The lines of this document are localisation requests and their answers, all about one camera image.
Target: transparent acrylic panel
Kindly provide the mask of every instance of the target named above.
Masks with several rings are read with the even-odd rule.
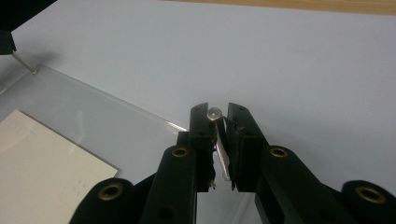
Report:
[[[117,177],[132,183],[157,171],[179,128],[44,65],[38,69],[35,76],[15,75],[0,85],[0,120],[18,109],[117,167]],[[261,223],[253,195],[231,191],[217,163],[215,158],[216,189],[198,194],[197,223]]]

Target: silver metal rod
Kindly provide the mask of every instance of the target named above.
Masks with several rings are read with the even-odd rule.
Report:
[[[221,110],[218,108],[212,107],[207,111],[207,117],[209,118],[210,121],[216,121],[217,119],[222,119],[222,114]],[[216,123],[216,138],[218,139],[216,142],[216,151],[218,152],[219,155],[219,162],[221,166],[221,170],[223,172],[223,178],[227,181],[230,181],[230,173],[228,171],[228,165],[230,164],[230,161],[228,159],[227,153],[224,150],[224,145],[221,142],[221,138],[219,135],[219,127],[218,124]]]
[[[13,51],[12,52],[12,57],[14,57],[18,62],[20,62],[27,70],[29,70],[29,72],[31,72],[33,75],[37,74],[37,69],[33,68],[32,66],[30,66],[29,63],[27,63],[26,61],[24,61],[20,55],[17,54],[17,52]]]

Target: brass ring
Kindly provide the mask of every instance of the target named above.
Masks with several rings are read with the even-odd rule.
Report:
[[[275,156],[275,157],[279,157],[279,158],[285,158],[289,156],[289,153],[282,148],[278,148],[278,147],[274,147],[270,149],[270,153],[271,155]]]
[[[189,155],[189,151],[184,147],[178,147],[172,150],[172,155],[174,157],[185,157]]]
[[[123,186],[120,183],[111,183],[102,187],[99,191],[99,199],[103,201],[110,201],[122,194]]]
[[[387,201],[387,198],[385,198],[385,196],[376,189],[358,186],[355,190],[359,196],[370,203],[384,203]]]

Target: wooden board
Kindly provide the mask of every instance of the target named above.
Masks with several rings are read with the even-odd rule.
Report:
[[[286,7],[367,14],[396,15],[396,0],[170,0],[254,7]]]

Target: cream-colored card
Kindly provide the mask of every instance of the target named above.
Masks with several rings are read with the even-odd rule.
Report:
[[[0,223],[68,223],[117,170],[15,110],[0,123]]]

